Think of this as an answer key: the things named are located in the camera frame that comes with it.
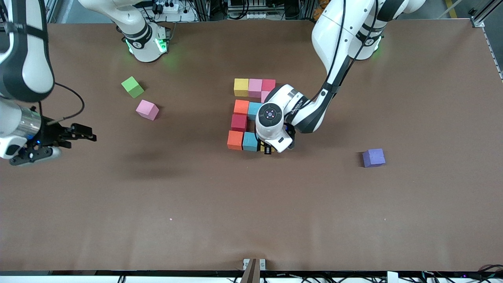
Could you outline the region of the green foam cube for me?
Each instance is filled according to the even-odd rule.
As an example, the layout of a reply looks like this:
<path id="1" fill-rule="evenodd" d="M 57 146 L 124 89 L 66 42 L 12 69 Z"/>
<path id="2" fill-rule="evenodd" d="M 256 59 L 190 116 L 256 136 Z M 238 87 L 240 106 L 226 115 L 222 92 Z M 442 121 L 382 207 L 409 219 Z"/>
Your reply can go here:
<path id="1" fill-rule="evenodd" d="M 145 92 L 144 88 L 133 76 L 128 77 L 126 80 L 121 82 L 121 86 L 134 99 Z"/>

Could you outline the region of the purple foam cube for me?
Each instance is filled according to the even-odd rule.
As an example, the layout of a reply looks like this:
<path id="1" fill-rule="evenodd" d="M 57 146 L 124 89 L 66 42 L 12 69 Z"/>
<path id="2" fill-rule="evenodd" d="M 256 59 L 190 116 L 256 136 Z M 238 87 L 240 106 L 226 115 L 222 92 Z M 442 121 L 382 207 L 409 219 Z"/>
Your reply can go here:
<path id="1" fill-rule="evenodd" d="M 380 167 L 386 164 L 384 151 L 381 148 L 367 150 L 363 152 L 362 157 L 365 168 Z"/>

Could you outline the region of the white power strip with plugs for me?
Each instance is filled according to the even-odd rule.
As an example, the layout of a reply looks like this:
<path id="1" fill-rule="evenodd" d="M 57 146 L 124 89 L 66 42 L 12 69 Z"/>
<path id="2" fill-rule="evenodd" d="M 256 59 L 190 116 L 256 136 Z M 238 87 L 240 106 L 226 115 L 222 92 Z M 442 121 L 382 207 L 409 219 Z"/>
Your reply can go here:
<path id="1" fill-rule="evenodd" d="M 152 0 L 152 11 L 155 15 L 178 14 L 179 10 L 178 0 Z"/>

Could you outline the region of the grey metal table bracket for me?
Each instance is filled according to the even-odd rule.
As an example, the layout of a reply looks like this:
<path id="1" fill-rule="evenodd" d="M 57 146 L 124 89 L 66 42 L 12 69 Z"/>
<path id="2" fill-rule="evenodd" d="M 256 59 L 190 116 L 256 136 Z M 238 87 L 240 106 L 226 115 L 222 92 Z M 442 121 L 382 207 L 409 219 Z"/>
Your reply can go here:
<path id="1" fill-rule="evenodd" d="M 242 261 L 242 270 L 246 270 L 248 267 L 248 264 L 252 261 L 253 259 L 250 258 L 245 258 Z M 266 271 L 266 260 L 265 259 L 255 259 L 255 263 L 257 266 L 259 266 L 260 271 Z"/>

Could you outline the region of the aluminium frame profile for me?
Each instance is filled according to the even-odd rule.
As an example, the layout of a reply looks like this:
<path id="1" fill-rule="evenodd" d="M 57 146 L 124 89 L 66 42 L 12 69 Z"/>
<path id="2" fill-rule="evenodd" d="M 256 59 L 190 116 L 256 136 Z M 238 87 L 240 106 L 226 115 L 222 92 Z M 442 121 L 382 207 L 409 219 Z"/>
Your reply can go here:
<path id="1" fill-rule="evenodd" d="M 503 0 L 477 0 L 468 14 L 474 28 L 485 27 L 484 20 L 503 3 Z"/>
<path id="2" fill-rule="evenodd" d="M 56 23 L 60 1 L 61 0 L 44 0 L 47 23 Z"/>

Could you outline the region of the brown upright post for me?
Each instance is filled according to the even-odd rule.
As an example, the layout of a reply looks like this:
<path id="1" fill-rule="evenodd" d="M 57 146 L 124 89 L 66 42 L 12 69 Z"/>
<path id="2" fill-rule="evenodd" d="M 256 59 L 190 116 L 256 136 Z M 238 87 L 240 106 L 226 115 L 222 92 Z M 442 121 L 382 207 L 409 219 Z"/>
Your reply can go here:
<path id="1" fill-rule="evenodd" d="M 259 259 L 249 259 L 239 283 L 260 283 L 261 264 Z"/>

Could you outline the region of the aluminium table edge rail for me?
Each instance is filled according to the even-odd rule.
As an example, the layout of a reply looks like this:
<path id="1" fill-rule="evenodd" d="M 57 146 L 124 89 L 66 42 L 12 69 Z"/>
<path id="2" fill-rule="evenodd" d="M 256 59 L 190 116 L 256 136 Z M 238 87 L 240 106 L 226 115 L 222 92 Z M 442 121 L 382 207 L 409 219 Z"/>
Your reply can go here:
<path id="1" fill-rule="evenodd" d="M 485 40 L 487 42 L 487 45 L 488 45 L 488 48 L 489 48 L 489 52 L 492 56 L 492 60 L 494 61 L 494 64 L 495 64 L 495 67 L 496 67 L 496 70 L 497 70 L 497 73 L 499 75 L 499 78 L 501 79 L 501 82 L 503 83 L 503 72 L 501 71 L 501 68 L 497 62 L 497 59 L 496 59 L 496 56 L 495 56 L 495 53 L 492 49 L 492 45 L 491 43 L 489 42 L 489 39 L 488 39 L 488 36 L 487 36 L 487 33 L 485 31 L 485 27 L 483 27 L 483 33 L 484 33 L 484 37 L 485 37 Z"/>

